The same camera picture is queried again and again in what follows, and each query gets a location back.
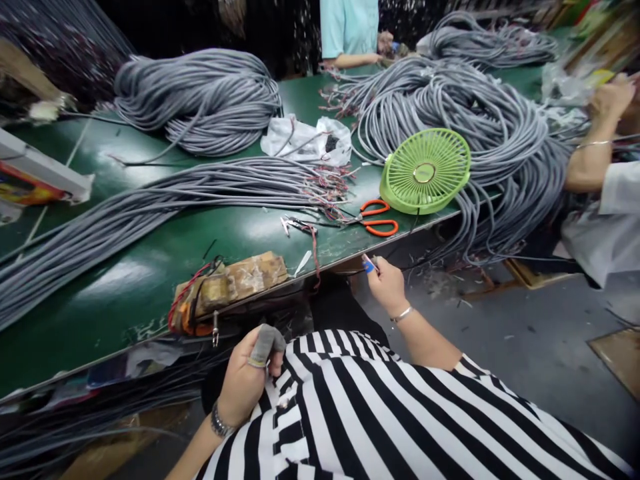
green table surface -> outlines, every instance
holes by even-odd
[[[539,92],[538,67],[500,71],[497,76],[527,96],[535,98]],[[295,113],[298,120],[315,125],[318,118],[327,115],[318,108],[325,104],[318,92],[334,82],[328,75],[281,82],[284,113]],[[353,118],[344,120],[348,126],[353,122]],[[166,140],[160,135],[149,136],[134,128],[97,120],[23,126],[11,132],[77,172],[94,174],[95,180],[90,201],[73,207],[65,203],[30,207],[18,222],[2,227],[0,255],[118,192],[140,187],[202,161],[211,161],[174,149],[157,165],[123,167],[112,155],[127,161],[141,161],[164,149]],[[233,157],[260,154],[256,143]],[[354,168],[361,166],[355,155],[351,160]],[[370,165],[360,169],[350,187],[351,203],[345,209],[356,213],[364,202],[377,198],[380,176],[380,167]],[[295,229],[291,231],[291,238],[286,238],[279,220],[282,213],[250,207],[183,212],[58,290],[16,324],[0,332],[0,363],[5,365],[0,369],[0,398],[166,333],[167,310],[176,285],[188,280],[203,266],[203,254],[214,239],[217,242],[211,254],[223,255],[227,264],[272,250],[284,257],[292,275],[305,252],[311,249],[311,239]],[[456,213],[458,210],[453,204],[437,214],[420,217],[414,231]],[[368,234],[360,225],[346,229],[320,227],[317,250],[322,268],[406,236],[415,222],[415,217],[396,211],[380,218],[397,220],[399,233],[384,239]],[[313,272],[311,260],[297,278]]]

black and white striped shirt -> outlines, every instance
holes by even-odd
[[[466,356],[452,372],[404,363],[342,330],[290,342],[250,422],[196,477],[626,479],[631,468],[508,390]]]

wristwatch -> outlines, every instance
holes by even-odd
[[[394,323],[398,323],[400,320],[406,318],[412,311],[413,311],[413,307],[409,306],[409,308],[404,310],[404,312],[402,312],[400,315],[398,315],[397,317],[391,318],[391,321]]]
[[[215,401],[213,408],[211,409],[211,430],[221,438],[225,438],[235,432],[234,427],[225,425],[222,420],[220,420],[220,414],[218,414],[218,400]]]

worker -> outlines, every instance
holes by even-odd
[[[567,169],[566,190],[599,200],[568,216],[563,244],[601,288],[610,273],[640,270],[640,162],[613,163],[611,144],[617,135],[640,134],[638,80],[620,74],[596,90],[591,129]]]
[[[402,272],[382,258],[376,263],[378,271],[367,274],[371,292],[402,332],[411,363],[389,349],[379,324],[353,309],[348,287],[334,288],[323,305],[333,312],[330,322],[343,319],[342,329],[286,347],[274,337],[273,350],[258,349],[262,359],[270,355],[267,368],[254,366],[261,365],[254,352],[271,327],[254,329],[234,348],[212,414],[167,480],[633,474],[463,355],[409,304]]]
[[[320,0],[325,67],[372,65],[392,48],[393,35],[378,33],[378,0]]]

green desk fan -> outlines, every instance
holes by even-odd
[[[435,213],[467,184],[470,167],[471,152],[462,136],[448,129],[424,130],[388,158],[380,196],[403,213]]]

